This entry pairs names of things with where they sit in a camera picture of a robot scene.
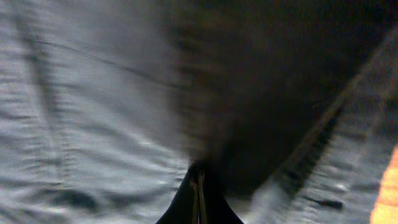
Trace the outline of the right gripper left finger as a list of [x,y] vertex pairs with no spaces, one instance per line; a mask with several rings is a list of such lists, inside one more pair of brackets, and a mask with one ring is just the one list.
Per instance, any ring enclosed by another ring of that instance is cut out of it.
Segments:
[[187,170],[169,208],[156,224],[192,224],[194,189],[191,181],[198,175],[196,165]]

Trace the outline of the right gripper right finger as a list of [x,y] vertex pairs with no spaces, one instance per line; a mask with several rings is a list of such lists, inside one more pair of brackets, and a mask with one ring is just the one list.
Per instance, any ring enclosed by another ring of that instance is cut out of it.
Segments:
[[198,223],[243,224],[227,203],[212,175],[201,170],[198,175]]

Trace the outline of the navy blue shorts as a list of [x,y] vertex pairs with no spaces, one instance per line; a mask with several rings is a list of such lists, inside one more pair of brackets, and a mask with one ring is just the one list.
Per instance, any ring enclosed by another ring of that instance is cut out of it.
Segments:
[[396,223],[396,1],[2,1],[1,222]]

